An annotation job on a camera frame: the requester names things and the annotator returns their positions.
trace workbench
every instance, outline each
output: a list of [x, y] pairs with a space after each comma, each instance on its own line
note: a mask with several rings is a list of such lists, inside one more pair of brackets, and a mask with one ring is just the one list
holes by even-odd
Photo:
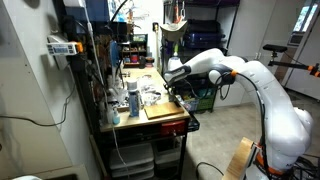
[[235, 151], [231, 162], [227, 168], [227, 171], [224, 173], [222, 180], [238, 180], [242, 175], [242, 172], [247, 163], [249, 157], [251, 146], [253, 141], [247, 138], [242, 138], [237, 150]]
[[[124, 69], [123, 73], [130, 71], [130, 77], [124, 77], [123, 81], [126, 82], [129, 79], [137, 79], [144, 75], [151, 75], [154, 86], [156, 87], [157, 92], [161, 93], [161, 99], [158, 100], [157, 104], [162, 104], [169, 102], [169, 97], [167, 90], [164, 88], [164, 80], [160, 74], [156, 71], [155, 68], [145, 68], [145, 69]], [[100, 163], [101, 170], [105, 177], [108, 177], [108, 158], [106, 155], [106, 149], [114, 148], [114, 139], [113, 139], [113, 128], [117, 134], [117, 141], [119, 147], [128, 146], [133, 144], [153, 142], [165, 138], [173, 138], [180, 136], [181, 141], [181, 153], [180, 161], [177, 175], [174, 179], [181, 179], [183, 161], [185, 155], [187, 133], [188, 133], [188, 123], [190, 120], [190, 115], [186, 109], [183, 108], [183, 112], [180, 114], [164, 116], [156, 119], [149, 120], [143, 109], [139, 111], [139, 117], [130, 117], [129, 112], [121, 112], [120, 123], [117, 125], [105, 124], [100, 127], [100, 136], [91, 136], [91, 144], [95, 151], [96, 157]], [[158, 130], [160, 129], [163, 123], [176, 122], [176, 121], [185, 121], [185, 130], [183, 133], [172, 133], [167, 136], [161, 135]]]

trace floor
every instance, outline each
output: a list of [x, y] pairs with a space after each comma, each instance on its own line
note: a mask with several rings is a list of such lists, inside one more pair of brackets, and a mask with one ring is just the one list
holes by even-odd
[[[320, 103], [295, 92], [288, 92], [294, 106], [306, 109], [314, 119], [312, 144], [308, 154], [320, 155]], [[200, 130], [189, 133], [183, 180], [196, 180], [199, 162], [210, 163], [225, 172], [242, 137], [258, 141], [261, 135], [259, 114], [253, 104], [218, 108], [213, 113], [196, 114]], [[200, 166], [199, 179], [221, 179], [218, 171]]]

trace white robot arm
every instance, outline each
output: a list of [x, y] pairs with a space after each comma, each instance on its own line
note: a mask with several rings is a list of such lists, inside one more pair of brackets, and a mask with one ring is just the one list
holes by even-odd
[[208, 72], [210, 81], [217, 85], [239, 82], [260, 113], [264, 114], [262, 126], [265, 133], [262, 137], [266, 151], [262, 148], [256, 154], [256, 163], [246, 169], [247, 179], [270, 179], [287, 174], [297, 158], [310, 146], [311, 115], [293, 107], [286, 91], [263, 64], [247, 62], [236, 56], [226, 57], [219, 49], [200, 53], [179, 68], [166, 72], [164, 79], [171, 85], [188, 75], [205, 72]]

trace table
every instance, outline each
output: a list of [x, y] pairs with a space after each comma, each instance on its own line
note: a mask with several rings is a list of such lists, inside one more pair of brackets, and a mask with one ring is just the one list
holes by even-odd
[[227, 171], [222, 177], [223, 180], [238, 180], [243, 172], [246, 165], [247, 159], [249, 157], [251, 146], [253, 141], [247, 138], [242, 138], [237, 150], [235, 151], [231, 162], [227, 168]]
[[[163, 86], [165, 82], [155, 68], [123, 69], [122, 73], [125, 73], [126, 71], [130, 71], [130, 77], [125, 77], [123, 79], [124, 82], [126, 82], [128, 79], [137, 79], [137, 78], [142, 77], [144, 75], [151, 75], [153, 83], [156, 86], [156, 90], [158, 92], [161, 92], [161, 99], [157, 101], [157, 104], [169, 102], [167, 90]], [[136, 128], [136, 127], [149, 127], [149, 125], [157, 125], [157, 124], [161, 125], [162, 123], [166, 123], [166, 122], [184, 120], [185, 121], [185, 133], [180, 134], [180, 136], [182, 137], [182, 143], [181, 143], [179, 169], [178, 169], [178, 175], [177, 175], [177, 178], [181, 179], [183, 160], [184, 160], [186, 141], [187, 141], [188, 123], [190, 120], [190, 115], [189, 115], [188, 111], [184, 108], [183, 108], [183, 110], [184, 110], [184, 112], [180, 113], [180, 114], [165, 116], [165, 117], [156, 118], [156, 119], [152, 119], [152, 120], [149, 120], [147, 118], [147, 115], [144, 110], [140, 110], [139, 117], [129, 117], [129, 112], [121, 112], [121, 113], [119, 113], [119, 115], [120, 115], [120, 123], [119, 124], [117, 124], [117, 125], [106, 124], [106, 125], [100, 127], [100, 132], [103, 134], [103, 133], [111, 132], [113, 130], [113, 128], [116, 131], [118, 131], [118, 130], [123, 131], [123, 130], [129, 130], [129, 129]]]

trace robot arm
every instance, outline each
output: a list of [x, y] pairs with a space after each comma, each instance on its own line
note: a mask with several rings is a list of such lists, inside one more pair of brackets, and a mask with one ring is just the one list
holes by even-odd
[[[313, 125], [310, 114], [292, 106], [288, 94], [263, 64], [258, 61], [246, 62], [236, 56], [225, 57], [219, 49], [202, 52], [179, 68], [166, 72], [164, 79], [171, 85], [188, 75], [204, 72], [208, 72], [210, 81], [217, 85], [239, 82], [259, 110], [261, 99], [265, 105], [263, 121], [268, 171], [280, 175], [291, 169], [297, 158], [310, 146]], [[256, 159], [263, 164], [262, 156], [260, 150]], [[259, 168], [256, 165], [251, 165], [246, 175], [249, 180], [268, 179], [261, 166]]]

